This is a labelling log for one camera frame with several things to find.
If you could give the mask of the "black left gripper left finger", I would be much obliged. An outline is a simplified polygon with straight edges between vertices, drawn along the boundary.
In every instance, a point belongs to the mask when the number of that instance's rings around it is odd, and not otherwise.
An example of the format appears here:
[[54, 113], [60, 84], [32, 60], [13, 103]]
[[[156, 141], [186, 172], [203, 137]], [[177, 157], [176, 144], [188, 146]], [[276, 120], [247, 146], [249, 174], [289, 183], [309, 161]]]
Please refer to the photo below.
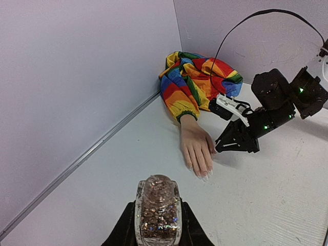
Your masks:
[[135, 202], [129, 202], [117, 221], [109, 237], [101, 246], [133, 246], [135, 238]]

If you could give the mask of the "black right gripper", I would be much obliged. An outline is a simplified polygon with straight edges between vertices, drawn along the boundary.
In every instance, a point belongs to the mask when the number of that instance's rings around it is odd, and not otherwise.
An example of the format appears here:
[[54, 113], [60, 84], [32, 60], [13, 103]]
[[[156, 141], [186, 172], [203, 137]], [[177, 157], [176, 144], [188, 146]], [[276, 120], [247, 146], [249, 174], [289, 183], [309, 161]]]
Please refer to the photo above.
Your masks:
[[255, 75], [251, 90], [260, 102], [260, 108], [248, 116], [249, 127], [241, 120], [230, 121], [215, 140], [215, 149], [256, 153], [258, 138], [287, 123], [295, 115], [292, 87], [278, 69]]

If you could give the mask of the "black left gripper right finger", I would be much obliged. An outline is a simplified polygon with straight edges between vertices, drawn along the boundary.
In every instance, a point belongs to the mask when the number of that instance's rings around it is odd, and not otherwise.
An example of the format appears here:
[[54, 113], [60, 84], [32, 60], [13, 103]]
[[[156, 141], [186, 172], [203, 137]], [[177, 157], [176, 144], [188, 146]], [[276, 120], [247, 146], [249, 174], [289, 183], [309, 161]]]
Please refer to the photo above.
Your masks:
[[182, 202], [182, 234], [180, 245], [214, 246], [205, 234], [196, 216], [187, 202]]

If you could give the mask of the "glitter nail polish bottle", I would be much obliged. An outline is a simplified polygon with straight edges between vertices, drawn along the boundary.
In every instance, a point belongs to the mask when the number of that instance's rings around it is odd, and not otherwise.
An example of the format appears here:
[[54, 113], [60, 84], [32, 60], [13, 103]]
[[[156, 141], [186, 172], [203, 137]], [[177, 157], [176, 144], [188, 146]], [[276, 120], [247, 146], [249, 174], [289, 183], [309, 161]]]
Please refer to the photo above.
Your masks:
[[175, 181], [158, 174], [139, 182], [134, 229], [138, 245], [179, 245], [182, 208]]

